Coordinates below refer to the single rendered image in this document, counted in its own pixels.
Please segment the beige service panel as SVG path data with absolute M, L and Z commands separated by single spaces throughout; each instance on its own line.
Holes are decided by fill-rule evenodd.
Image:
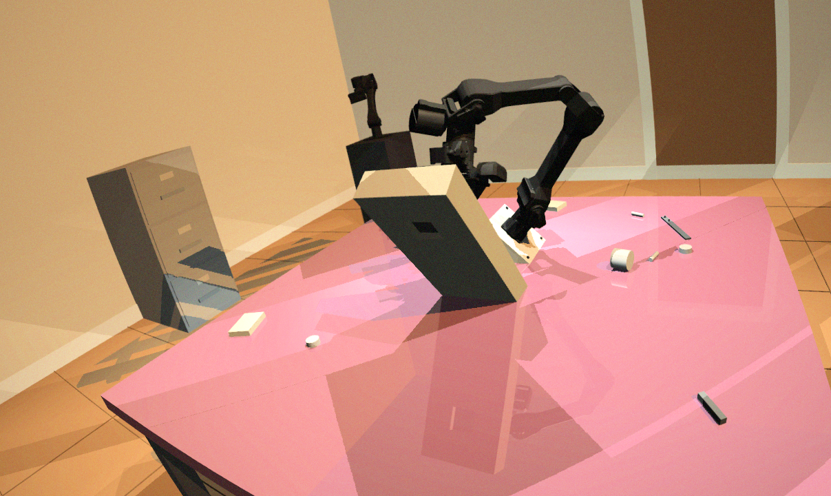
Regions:
M 517 302 L 527 289 L 456 165 L 364 172 L 353 200 L 442 296 Z

